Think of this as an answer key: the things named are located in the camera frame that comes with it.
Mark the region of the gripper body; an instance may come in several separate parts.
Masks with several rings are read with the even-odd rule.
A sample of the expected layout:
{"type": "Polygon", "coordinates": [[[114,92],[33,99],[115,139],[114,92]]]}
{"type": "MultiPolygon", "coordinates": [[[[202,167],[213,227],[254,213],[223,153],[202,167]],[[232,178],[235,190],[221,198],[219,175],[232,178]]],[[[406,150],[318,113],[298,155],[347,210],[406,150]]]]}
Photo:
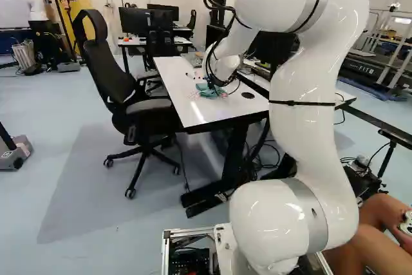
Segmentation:
{"type": "Polygon", "coordinates": [[[211,90],[214,90],[215,88],[219,87],[225,87],[228,83],[229,80],[220,80],[219,78],[217,78],[215,75],[207,75],[206,76],[206,81],[207,81],[207,85],[211,90]]]}

